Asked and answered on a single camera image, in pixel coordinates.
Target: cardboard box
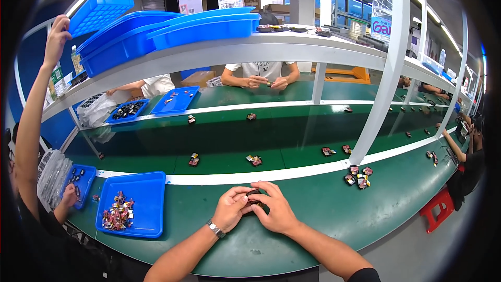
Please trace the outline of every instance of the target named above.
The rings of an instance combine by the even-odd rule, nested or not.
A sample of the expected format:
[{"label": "cardboard box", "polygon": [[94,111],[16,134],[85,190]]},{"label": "cardboard box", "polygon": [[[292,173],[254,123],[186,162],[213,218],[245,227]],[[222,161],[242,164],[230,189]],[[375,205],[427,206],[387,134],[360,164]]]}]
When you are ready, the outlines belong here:
[{"label": "cardboard box", "polygon": [[197,71],[181,81],[183,86],[207,87],[207,81],[216,77],[216,71]]},{"label": "cardboard box", "polygon": [[243,5],[245,7],[247,7],[247,6],[255,7],[254,10],[252,10],[253,12],[257,12],[260,9],[259,0],[243,0]]}]

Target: blue tray lid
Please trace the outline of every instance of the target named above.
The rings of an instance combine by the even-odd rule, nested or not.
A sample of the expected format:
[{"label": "blue tray lid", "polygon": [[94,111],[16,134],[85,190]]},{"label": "blue tray lid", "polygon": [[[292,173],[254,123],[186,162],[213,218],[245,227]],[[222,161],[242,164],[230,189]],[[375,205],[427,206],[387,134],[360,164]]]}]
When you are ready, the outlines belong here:
[{"label": "blue tray lid", "polygon": [[87,0],[71,17],[68,30],[75,38],[100,30],[134,7],[134,0]]}]

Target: hand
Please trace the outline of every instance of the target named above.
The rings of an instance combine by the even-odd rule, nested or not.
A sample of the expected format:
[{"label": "hand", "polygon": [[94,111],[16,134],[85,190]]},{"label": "hand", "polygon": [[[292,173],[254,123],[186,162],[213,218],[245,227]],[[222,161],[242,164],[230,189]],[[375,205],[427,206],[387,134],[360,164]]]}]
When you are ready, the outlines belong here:
[{"label": "hand", "polygon": [[246,186],[234,186],[224,193],[217,202],[216,212],[212,217],[212,222],[223,233],[231,231],[242,217],[242,208],[247,204],[246,193],[252,188]]},{"label": "hand", "polygon": [[259,200],[270,209],[270,213],[266,214],[260,206],[250,206],[265,228],[287,235],[301,224],[277,185],[264,181],[254,182],[250,185],[265,190],[269,194],[269,196],[265,194],[249,195],[249,200]]},{"label": "hand", "polygon": [[63,47],[67,40],[71,40],[71,34],[67,31],[70,28],[70,19],[66,15],[58,15],[52,24],[51,31],[47,36],[45,45],[44,65],[52,70],[57,65]]},{"label": "hand", "polygon": [[71,207],[77,202],[77,200],[78,198],[77,198],[77,193],[75,191],[75,185],[71,183],[68,186],[66,186],[60,204],[63,204],[66,207]]},{"label": "hand", "polygon": [[109,91],[106,91],[106,95],[111,96],[111,95],[115,94],[116,91],[117,91],[116,89],[111,89]]},{"label": "hand", "polygon": [[279,91],[283,91],[285,90],[285,88],[287,87],[288,83],[287,83],[287,79],[286,78],[281,78],[281,77],[278,77],[272,84],[272,88],[273,89],[276,89],[276,90],[279,90]]},{"label": "hand", "polygon": [[267,78],[263,78],[257,75],[249,76],[249,88],[251,89],[257,89],[259,87],[259,84],[266,84],[266,83],[268,83]]}]

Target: plastic bag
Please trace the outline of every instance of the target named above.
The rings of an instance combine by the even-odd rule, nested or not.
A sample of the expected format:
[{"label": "plastic bag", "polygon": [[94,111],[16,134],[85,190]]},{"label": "plastic bag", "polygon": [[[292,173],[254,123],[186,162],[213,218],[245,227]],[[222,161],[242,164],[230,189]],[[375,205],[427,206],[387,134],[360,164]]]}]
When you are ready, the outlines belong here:
[{"label": "plastic bag", "polygon": [[96,128],[110,116],[116,106],[116,101],[110,96],[97,94],[78,106],[78,119],[83,126]]}]

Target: black t-shirt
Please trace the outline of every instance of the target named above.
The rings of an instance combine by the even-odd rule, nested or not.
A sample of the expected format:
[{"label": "black t-shirt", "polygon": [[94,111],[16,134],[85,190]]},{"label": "black t-shirt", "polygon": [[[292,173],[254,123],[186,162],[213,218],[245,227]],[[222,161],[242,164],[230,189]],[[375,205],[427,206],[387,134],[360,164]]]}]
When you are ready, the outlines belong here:
[{"label": "black t-shirt", "polygon": [[17,200],[22,229],[33,259],[37,260],[41,277],[52,281],[106,280],[103,263],[96,259],[60,225],[53,212],[47,213],[40,201],[40,222],[20,197]]},{"label": "black t-shirt", "polygon": [[471,193],[479,182],[484,168],[484,150],[480,149],[472,154],[467,154],[464,172],[456,171],[447,181],[447,188],[456,211],[461,208],[464,197]]}]

